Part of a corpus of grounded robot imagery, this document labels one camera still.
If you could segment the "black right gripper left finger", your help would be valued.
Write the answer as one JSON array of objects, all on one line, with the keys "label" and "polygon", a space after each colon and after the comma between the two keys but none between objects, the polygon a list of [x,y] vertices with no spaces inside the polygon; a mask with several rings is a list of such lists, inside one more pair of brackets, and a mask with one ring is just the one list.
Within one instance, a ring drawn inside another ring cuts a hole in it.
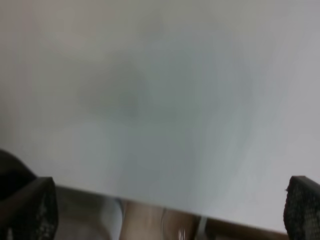
[{"label": "black right gripper left finger", "polygon": [[56,186],[38,177],[0,199],[2,240],[53,240],[59,225]]}]

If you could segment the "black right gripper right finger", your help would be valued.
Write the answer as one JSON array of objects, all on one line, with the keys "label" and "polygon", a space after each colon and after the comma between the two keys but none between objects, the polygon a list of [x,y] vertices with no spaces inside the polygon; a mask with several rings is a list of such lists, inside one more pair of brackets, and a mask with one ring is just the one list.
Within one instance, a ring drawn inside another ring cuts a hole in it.
[{"label": "black right gripper right finger", "polygon": [[291,240],[320,240],[320,185],[292,176],[286,189],[283,222]]}]

